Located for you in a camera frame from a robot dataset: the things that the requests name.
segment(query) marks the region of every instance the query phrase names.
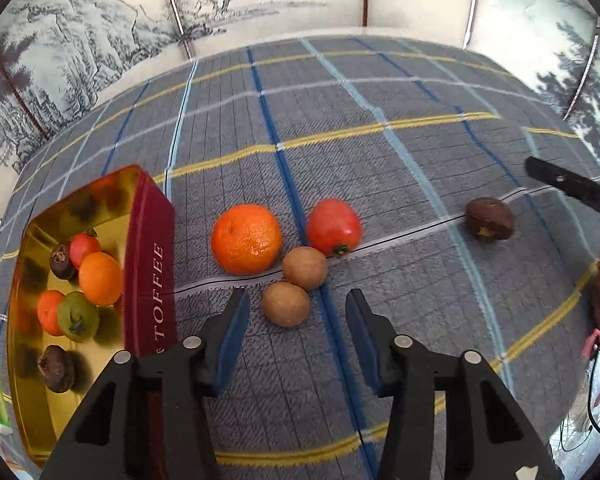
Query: tomato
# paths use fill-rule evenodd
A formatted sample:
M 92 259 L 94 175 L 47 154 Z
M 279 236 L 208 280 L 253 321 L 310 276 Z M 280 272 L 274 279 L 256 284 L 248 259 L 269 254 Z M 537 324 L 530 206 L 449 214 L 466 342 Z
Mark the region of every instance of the tomato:
M 309 243 L 327 256 L 344 256 L 362 239 L 360 219 L 346 202 L 327 198 L 318 202 L 306 223 Z
M 71 238 L 69 259 L 76 269 L 80 269 L 83 259 L 89 256 L 89 254 L 99 252 L 100 242 L 97 238 L 88 235 L 87 233 L 80 233 Z
M 54 336 L 61 336 L 62 330 L 58 326 L 58 308 L 64 300 L 64 294 L 59 290 L 45 290 L 38 300 L 38 320 L 42 329 Z

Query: cherry tomato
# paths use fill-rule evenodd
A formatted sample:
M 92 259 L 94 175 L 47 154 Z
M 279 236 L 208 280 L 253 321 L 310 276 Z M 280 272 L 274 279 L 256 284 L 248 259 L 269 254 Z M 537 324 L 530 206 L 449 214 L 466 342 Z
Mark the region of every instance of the cherry tomato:
M 87 233 L 80 233 L 71 238 L 69 259 L 76 269 L 80 269 L 83 259 L 89 254 L 98 252 L 100 252 L 100 242 L 97 238 Z
M 362 239 L 360 219 L 346 202 L 327 198 L 318 202 L 306 223 L 309 243 L 327 256 L 344 256 Z
M 42 329 L 56 337 L 62 335 L 62 330 L 58 326 L 58 308 L 62 300 L 64 300 L 64 294 L 59 290 L 45 290 L 40 294 L 36 309 Z

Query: blue gripper pad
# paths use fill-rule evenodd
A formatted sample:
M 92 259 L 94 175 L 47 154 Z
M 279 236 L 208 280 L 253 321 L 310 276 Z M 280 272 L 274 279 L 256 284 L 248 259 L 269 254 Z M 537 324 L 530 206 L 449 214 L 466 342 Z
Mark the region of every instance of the blue gripper pad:
M 207 319 L 200 331 L 206 344 L 203 386 L 208 397 L 219 397 L 231 380 L 249 325 L 250 308 L 249 295 L 236 288 L 222 313 Z
M 379 397 L 390 395 L 389 390 L 396 380 L 390 347 L 396 333 L 391 322 L 372 313 L 365 295 L 358 288 L 347 294 L 345 308 L 366 385 Z

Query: screw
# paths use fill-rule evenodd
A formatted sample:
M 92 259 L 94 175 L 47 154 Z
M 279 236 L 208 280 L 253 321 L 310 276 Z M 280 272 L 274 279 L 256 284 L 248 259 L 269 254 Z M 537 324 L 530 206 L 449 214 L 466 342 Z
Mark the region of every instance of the screw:
M 184 348 L 193 349 L 202 345 L 202 339 L 200 339 L 197 335 L 190 335 L 182 342 Z
M 400 348 L 410 348 L 413 345 L 413 339 L 411 339 L 408 335 L 397 335 L 393 340 L 395 346 L 399 346 Z
M 472 365 L 476 365 L 480 361 L 482 361 L 482 356 L 473 350 L 469 350 L 468 352 L 466 352 L 464 354 L 464 358 L 467 360 L 467 362 L 471 363 Z
M 121 350 L 120 352 L 117 352 L 113 356 L 113 361 L 115 361 L 119 365 L 123 365 L 124 363 L 128 363 L 129 359 L 131 359 L 131 352 L 129 352 L 128 350 Z

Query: mangosteen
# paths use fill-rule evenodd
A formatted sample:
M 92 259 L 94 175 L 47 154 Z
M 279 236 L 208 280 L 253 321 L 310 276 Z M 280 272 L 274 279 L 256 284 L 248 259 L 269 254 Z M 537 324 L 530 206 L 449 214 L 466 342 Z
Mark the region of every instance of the mangosteen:
M 46 387 L 56 394 L 71 389 L 75 382 L 75 367 L 71 356 L 58 345 L 49 345 L 38 358 L 38 370 Z
M 69 246 L 68 242 L 56 245 L 49 257 L 51 272 L 60 280 L 70 280 L 75 276 L 76 270 L 69 258 Z
M 515 230 L 515 217 L 509 206 L 489 196 L 468 202 L 464 221 L 471 234 L 484 242 L 507 240 Z

